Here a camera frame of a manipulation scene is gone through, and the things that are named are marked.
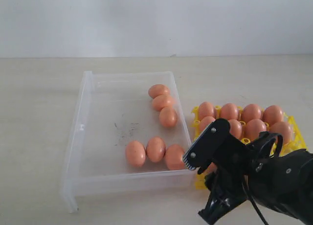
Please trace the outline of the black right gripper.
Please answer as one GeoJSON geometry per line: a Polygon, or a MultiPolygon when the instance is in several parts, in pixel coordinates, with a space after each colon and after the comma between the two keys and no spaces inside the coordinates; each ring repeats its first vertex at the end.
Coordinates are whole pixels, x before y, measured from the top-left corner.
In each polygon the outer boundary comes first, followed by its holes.
{"type": "Polygon", "coordinates": [[[248,155],[252,147],[241,141],[225,141],[214,153],[212,162],[217,170],[205,176],[205,186],[210,195],[200,217],[209,225],[247,200],[242,186],[248,155]]]}

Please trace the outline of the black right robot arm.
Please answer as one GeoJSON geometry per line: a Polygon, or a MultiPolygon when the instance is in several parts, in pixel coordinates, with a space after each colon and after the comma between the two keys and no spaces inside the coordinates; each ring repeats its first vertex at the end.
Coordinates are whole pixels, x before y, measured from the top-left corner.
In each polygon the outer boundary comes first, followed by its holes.
{"type": "Polygon", "coordinates": [[[193,144],[189,159],[202,173],[213,163],[217,171],[205,177],[210,196],[199,215],[210,225],[245,201],[313,222],[313,156],[304,149],[280,156],[282,137],[261,133],[248,145],[229,131],[205,131],[193,144]],[[277,142],[274,154],[270,153],[277,142]]]}

